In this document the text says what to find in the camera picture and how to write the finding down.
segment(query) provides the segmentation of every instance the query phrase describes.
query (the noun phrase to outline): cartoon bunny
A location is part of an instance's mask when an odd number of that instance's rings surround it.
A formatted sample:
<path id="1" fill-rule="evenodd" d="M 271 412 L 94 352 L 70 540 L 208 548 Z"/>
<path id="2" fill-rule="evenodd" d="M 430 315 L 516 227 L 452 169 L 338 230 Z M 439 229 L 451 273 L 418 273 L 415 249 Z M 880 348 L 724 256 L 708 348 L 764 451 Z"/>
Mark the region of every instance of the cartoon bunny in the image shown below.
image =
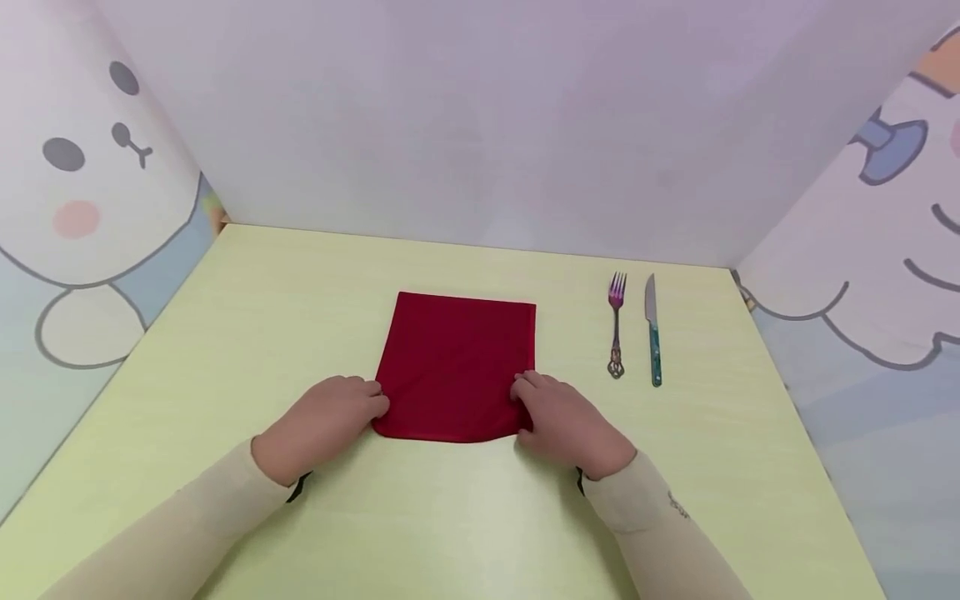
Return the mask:
<path id="1" fill-rule="evenodd" d="M 885 103 L 884 121 L 871 117 L 871 134 L 843 149 L 737 269 L 761 309 L 823 319 L 889 369 L 922 369 L 960 344 L 958 32 L 934 45 Z"/>
<path id="2" fill-rule="evenodd" d="M 196 207 L 200 170 L 88 3 L 14 0 L 0 27 L 0 253 L 62 292 L 36 342 L 66 367 L 123 360 L 144 323 L 112 282 Z"/>

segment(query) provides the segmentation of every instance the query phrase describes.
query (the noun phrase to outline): person's left hand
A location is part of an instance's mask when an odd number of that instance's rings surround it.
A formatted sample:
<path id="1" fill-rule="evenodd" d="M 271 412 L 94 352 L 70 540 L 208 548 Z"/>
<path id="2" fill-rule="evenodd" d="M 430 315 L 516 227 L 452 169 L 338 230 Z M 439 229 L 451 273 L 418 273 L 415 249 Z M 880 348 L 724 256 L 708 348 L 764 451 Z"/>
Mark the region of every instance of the person's left hand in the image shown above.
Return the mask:
<path id="1" fill-rule="evenodd" d="M 253 459 L 265 475 L 289 488 L 335 458 L 389 408 L 390 400 L 376 381 L 356 375 L 330 377 L 304 392 L 286 414 L 253 438 Z"/>

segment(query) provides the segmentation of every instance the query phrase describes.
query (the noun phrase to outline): person's right hand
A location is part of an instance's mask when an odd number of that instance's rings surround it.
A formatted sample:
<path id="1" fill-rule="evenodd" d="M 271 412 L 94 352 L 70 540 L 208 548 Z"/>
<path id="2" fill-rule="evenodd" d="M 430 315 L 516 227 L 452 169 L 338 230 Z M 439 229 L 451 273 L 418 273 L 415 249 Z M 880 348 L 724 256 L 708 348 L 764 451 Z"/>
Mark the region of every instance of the person's right hand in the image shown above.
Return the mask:
<path id="1" fill-rule="evenodd" d="M 636 448 L 580 392 L 550 375 L 527 371 L 510 390 L 527 407 L 534 430 L 521 429 L 519 442 L 561 465 L 579 467 L 593 481 L 629 465 Z"/>

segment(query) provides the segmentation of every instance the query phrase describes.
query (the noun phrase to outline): beige sleeve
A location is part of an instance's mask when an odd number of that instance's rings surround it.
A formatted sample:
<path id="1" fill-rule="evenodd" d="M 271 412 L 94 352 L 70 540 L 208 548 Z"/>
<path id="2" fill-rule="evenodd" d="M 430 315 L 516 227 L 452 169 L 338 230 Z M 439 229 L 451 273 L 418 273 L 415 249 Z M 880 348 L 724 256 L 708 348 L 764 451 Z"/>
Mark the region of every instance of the beige sleeve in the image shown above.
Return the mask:
<path id="1" fill-rule="evenodd" d="M 91 554 L 41 600 L 188 600 L 235 542 L 291 490 L 238 445 L 199 477 Z"/>
<path id="2" fill-rule="evenodd" d="M 613 531 L 643 600 L 749 600 L 750 594 L 650 459 L 583 480 L 584 494 Z"/>

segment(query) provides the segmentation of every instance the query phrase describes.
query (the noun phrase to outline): paper backdrop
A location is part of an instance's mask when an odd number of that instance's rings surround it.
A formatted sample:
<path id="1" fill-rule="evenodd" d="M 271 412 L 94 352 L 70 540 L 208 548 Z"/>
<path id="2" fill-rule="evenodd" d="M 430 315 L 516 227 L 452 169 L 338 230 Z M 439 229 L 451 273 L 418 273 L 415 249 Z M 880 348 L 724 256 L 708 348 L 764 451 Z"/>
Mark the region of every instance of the paper backdrop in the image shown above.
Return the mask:
<path id="1" fill-rule="evenodd" d="M 955 0 L 98 0 L 231 217 L 735 266 Z"/>
<path id="2" fill-rule="evenodd" d="M 2 520 L 220 216 L 92 4 L 4 2 L 0 73 Z"/>
<path id="3" fill-rule="evenodd" d="M 960 23 L 740 265 L 892 600 L 960 589 Z"/>

